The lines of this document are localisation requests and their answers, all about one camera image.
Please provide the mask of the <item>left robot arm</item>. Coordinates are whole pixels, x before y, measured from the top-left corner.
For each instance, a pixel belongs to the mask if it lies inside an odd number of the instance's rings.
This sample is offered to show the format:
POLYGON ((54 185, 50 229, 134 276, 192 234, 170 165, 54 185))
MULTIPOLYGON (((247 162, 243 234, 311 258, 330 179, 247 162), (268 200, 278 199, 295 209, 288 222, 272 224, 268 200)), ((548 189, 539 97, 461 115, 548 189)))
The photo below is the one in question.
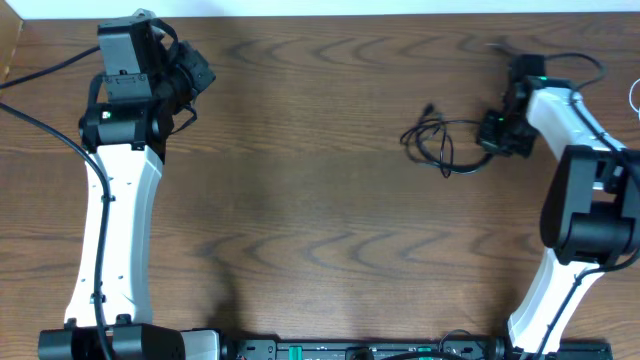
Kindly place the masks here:
POLYGON ((42 359, 215 359, 212 330, 153 322, 148 263, 155 193, 174 117, 213 81, 205 58, 151 11, 100 24, 104 71, 79 121, 88 204, 64 324, 40 333, 42 359))

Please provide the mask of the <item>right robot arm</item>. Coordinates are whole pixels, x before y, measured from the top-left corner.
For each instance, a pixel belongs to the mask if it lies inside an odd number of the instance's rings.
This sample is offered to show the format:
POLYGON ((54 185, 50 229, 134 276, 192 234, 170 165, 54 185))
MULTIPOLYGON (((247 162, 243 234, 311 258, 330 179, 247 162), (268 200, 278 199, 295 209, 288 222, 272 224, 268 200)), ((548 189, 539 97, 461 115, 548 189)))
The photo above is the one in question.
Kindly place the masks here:
POLYGON ((510 58, 503 108, 481 122, 491 155, 527 157, 543 138, 558 161, 540 214, 545 247, 522 303, 507 320, 502 359, 582 359, 562 334, 604 274, 639 259, 639 153, 613 138, 584 105, 580 86, 550 77, 549 55, 510 58))

